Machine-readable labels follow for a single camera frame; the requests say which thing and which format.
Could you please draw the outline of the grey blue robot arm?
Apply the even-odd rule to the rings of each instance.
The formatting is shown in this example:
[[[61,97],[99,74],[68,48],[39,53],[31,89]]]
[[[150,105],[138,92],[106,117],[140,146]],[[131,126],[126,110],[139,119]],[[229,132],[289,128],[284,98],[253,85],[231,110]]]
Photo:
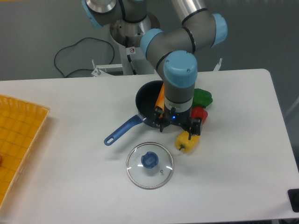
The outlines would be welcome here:
[[[109,146],[130,128],[140,123],[163,130],[181,127],[188,136],[200,135],[203,119],[192,117],[197,60],[194,53],[224,41],[228,34],[225,19],[208,11],[202,0],[175,0],[182,27],[165,33],[149,28],[150,19],[143,0],[84,0],[83,8],[96,27],[120,21],[141,28],[139,47],[160,76],[160,81],[143,85],[135,98],[139,113],[104,141]]]

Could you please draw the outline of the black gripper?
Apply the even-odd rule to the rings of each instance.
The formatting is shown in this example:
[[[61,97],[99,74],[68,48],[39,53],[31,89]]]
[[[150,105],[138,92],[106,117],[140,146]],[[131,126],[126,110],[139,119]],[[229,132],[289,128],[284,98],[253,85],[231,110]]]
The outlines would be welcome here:
[[[191,118],[191,107],[186,111],[177,112],[176,107],[169,109],[164,106],[163,111],[161,107],[155,106],[152,123],[159,128],[160,132],[169,125],[179,126],[188,132],[188,140],[191,140],[194,135],[200,136],[202,131],[202,118]]]

